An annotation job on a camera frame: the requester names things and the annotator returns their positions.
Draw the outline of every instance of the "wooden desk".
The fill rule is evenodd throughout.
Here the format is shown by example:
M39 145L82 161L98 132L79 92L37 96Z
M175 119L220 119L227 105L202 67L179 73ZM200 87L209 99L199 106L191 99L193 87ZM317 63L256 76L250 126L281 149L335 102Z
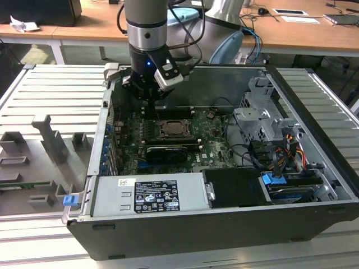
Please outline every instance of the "wooden desk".
M116 16L122 4L108 4L108 0L93 2L81 0L82 14L75 27L57 27L54 39L128 41L116 24ZM126 28L125 13L121 14L121 26Z
M266 5L272 15L272 8L304 10L310 16L321 17L325 13L336 14L337 10L325 6L330 0L256 0ZM104 47L127 47L127 37L117 29L116 14L119 5L110 5L107 0L93 2L81 0L82 15L75 27L40 26L41 31L22 34L8 25L0 25L0 38L8 43L47 44L53 49L58 64L65 64L63 46L88 45L100 47L105 58ZM337 2L344 13L346 8L359 9L359 4ZM244 8L242 14L257 15L258 7ZM257 34L263 40L262 52L284 54L332 55L359 57L359 29L354 26L332 26L325 18L317 18L320 24L301 24L285 22L277 17L258 17L254 22ZM251 21L243 18L247 26ZM121 25L126 27L125 16L121 16ZM250 51L254 39L245 36L241 51Z
M322 17L323 14L339 14L338 10L327 7L326 0L256 0L258 5L265 5L272 15L272 8L303 10L308 17ZM343 13L349 13L346 8L359 9L359 4L336 2L337 8ZM241 14L253 13L258 15L258 6L244 8ZM326 18L316 18L320 24L303 24L285 22L281 17L258 17L254 22L256 33L263 40L263 52L311 54L311 55L352 55L359 56L359 28L355 26L333 26ZM251 21L243 18L248 27ZM253 38L246 36L243 47L253 46Z

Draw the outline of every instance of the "warning label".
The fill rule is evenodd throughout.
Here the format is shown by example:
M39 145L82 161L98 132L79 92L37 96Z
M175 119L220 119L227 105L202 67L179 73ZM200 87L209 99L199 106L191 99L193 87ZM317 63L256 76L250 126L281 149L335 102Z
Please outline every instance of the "warning label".
M180 210L177 181L135 183L135 212L151 213Z

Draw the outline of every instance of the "blue cable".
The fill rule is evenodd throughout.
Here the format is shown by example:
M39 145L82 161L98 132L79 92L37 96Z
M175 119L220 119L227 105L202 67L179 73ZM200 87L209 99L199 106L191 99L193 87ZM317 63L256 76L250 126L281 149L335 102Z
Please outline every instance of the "blue cable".
M256 62L258 56L259 56L259 51L260 51L259 38L258 38L258 36L257 36L253 31L251 31L250 29L248 29L248 28L245 28L245 29L246 29L248 32L250 32L250 33L253 35L253 37L256 39L256 41L257 41L257 53L256 53L256 58L252 61L252 63L254 64L254 63Z

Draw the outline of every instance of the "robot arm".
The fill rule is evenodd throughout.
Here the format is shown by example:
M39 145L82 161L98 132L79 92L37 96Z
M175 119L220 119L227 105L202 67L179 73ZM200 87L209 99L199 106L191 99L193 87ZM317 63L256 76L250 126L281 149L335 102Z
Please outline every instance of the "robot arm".
M203 18L208 25L204 33L202 19L198 18L188 22L191 25L185 25L193 38L200 40L198 46L205 61L213 62L210 60L213 59L214 52L218 56L217 50L223 46L223 42L228 38L235 38L232 36L234 33L241 33L238 32L238 14L242 4L243 0L215 0ZM167 0L125 1L132 73L124 79L123 86L136 98L146 100L149 104L166 97L189 74L188 66L179 67L173 57L200 57L196 48L176 46L188 44L188 33L181 24L167 28L167 8ZM232 51L237 52L241 44L242 38L240 44L236 42L232 46ZM170 52L171 47L168 45L177 49Z

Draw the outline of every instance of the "blue latch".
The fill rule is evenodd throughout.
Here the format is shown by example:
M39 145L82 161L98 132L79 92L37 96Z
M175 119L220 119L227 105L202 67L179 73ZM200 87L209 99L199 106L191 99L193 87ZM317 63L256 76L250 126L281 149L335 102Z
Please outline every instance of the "blue latch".
M64 197L63 206L78 206L79 205L79 196L78 195L67 195Z
M264 184L287 184L286 179L284 176L281 176L280 178L276 178L273 176L272 173L267 173L262 176L262 179L264 181Z

